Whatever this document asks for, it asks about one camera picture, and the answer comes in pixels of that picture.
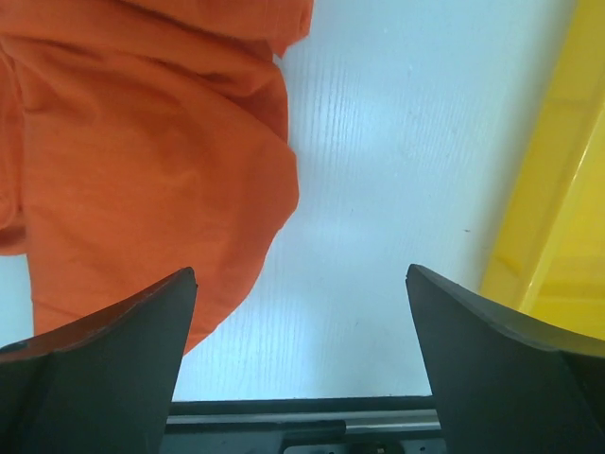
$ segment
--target white wood grain surface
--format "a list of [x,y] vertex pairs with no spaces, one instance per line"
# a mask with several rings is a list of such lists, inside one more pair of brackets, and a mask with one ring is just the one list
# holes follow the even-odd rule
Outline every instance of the white wood grain surface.
[[317,0],[281,62],[299,209],[175,398],[429,394],[407,266],[477,288],[574,5]]

